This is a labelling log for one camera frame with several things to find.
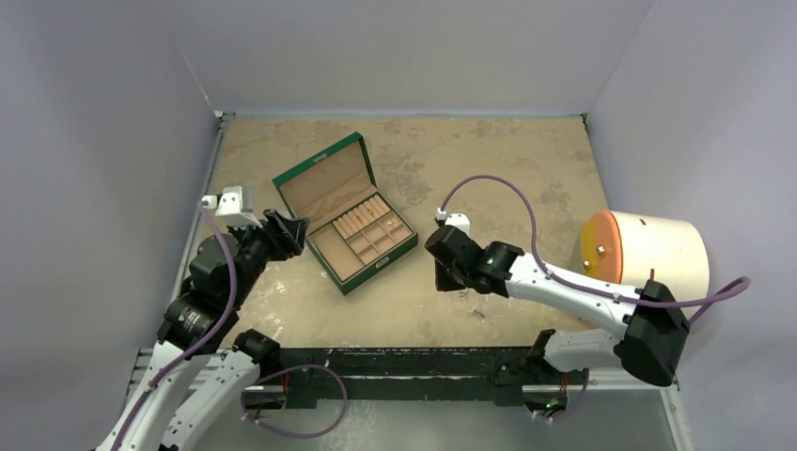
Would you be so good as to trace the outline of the green jewelry box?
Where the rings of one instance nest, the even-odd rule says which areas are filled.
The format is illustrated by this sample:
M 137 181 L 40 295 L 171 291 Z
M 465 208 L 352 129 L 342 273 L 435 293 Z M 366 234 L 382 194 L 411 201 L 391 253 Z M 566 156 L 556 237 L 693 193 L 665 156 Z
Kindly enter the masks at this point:
M 371 195 L 383 195 L 376 183 L 366 140 L 359 132 L 353 132 L 278 175 L 273 185 L 292 217 L 309 219 L 307 241 L 316 260 L 309 240 L 314 230 Z M 336 281 L 333 282 L 347 295 L 366 281 L 349 292 L 342 291 Z

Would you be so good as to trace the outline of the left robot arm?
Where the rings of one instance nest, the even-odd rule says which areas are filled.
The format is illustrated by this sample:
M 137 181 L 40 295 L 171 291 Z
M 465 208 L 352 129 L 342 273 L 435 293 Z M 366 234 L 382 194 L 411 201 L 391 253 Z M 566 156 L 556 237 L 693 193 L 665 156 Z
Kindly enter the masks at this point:
M 212 230 L 190 261 L 178 296 L 166 308 L 144 379 L 127 402 L 101 450 L 157 450 L 191 383 L 223 338 L 268 263 L 286 261 L 305 248 L 306 218 L 265 210 L 261 219 Z

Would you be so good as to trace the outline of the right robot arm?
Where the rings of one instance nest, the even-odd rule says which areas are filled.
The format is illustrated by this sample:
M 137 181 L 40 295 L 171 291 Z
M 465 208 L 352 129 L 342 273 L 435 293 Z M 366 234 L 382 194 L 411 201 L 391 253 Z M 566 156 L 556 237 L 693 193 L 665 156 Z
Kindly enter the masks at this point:
M 500 241 L 480 247 L 464 225 L 441 225 L 425 243 L 441 292 L 469 288 L 481 294 L 542 303 L 585 319 L 579 334 L 542 332 L 527 358 L 530 375 L 549 382 L 561 373 L 619 367 L 659 387 L 676 378 L 689 323 L 669 289 L 603 283 L 546 266 L 531 252 Z

